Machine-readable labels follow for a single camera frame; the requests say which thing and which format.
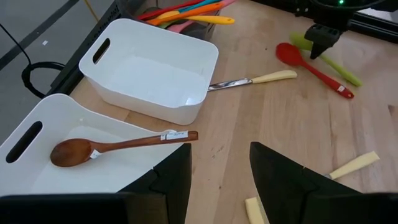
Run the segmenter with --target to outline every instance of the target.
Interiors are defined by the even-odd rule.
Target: orange spatula
[[[147,23],[157,26],[163,22],[169,22],[169,21],[173,21],[176,19],[183,19],[188,16],[197,16],[199,14],[206,13],[206,12],[217,11],[217,10],[221,9],[222,7],[223,7],[223,3],[220,3],[220,2],[208,4],[206,6],[192,9],[191,11],[183,12],[183,13],[177,14],[175,16],[170,16],[170,17],[166,17],[163,19],[159,19],[159,18],[151,19],[151,20],[148,20]]]

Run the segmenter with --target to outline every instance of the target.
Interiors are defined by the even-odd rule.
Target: white plastic bin
[[[79,68],[104,101],[186,125],[197,117],[217,58],[212,43],[118,19]]]
[[[27,130],[42,128],[16,161],[11,149]],[[0,146],[0,197],[24,194],[115,193],[151,170],[182,143],[107,152],[75,167],[57,167],[50,153],[59,142],[86,138],[118,142],[159,133],[89,111],[62,94],[46,97]]]

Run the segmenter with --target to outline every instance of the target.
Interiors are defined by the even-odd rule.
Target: red spatula
[[[345,86],[329,78],[327,75],[323,74],[322,72],[319,72],[316,68],[312,67],[307,62],[305,62],[305,60],[301,56],[300,50],[296,46],[289,43],[280,43],[276,47],[276,56],[281,62],[286,63],[288,65],[303,66],[308,71],[316,75],[320,80],[322,80],[324,84],[328,85],[330,88],[335,90],[341,96],[347,99],[354,98],[354,94]]]

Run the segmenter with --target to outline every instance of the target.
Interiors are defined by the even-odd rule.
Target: gray floor
[[[20,41],[67,1],[0,0],[0,22]],[[112,2],[113,0],[90,1],[99,16]],[[398,19],[397,15],[398,12],[392,17]],[[94,25],[94,18],[81,0],[30,44],[26,52],[33,63],[48,60],[66,63]],[[42,44],[45,40],[48,41],[47,45]],[[0,57],[13,47],[12,40],[0,30]],[[39,102],[23,86],[21,72],[26,65],[26,58],[19,54],[0,71],[0,144]],[[32,83],[42,92],[47,92],[57,74],[57,71],[36,70],[32,73]]]

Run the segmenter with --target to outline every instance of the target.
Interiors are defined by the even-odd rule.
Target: price tag sticker
[[[338,87],[337,91],[338,91],[338,92],[342,92],[342,91],[344,91],[345,89],[346,89],[346,88],[345,88],[343,85],[341,85],[341,86]]]
[[[90,155],[90,158],[96,159],[100,155],[102,155],[102,153],[100,153],[100,152],[98,152],[97,150],[94,149],[94,151]]]
[[[160,136],[160,140],[171,140],[171,139],[180,139],[187,137],[188,137],[188,131],[179,131],[179,132],[163,134]]]

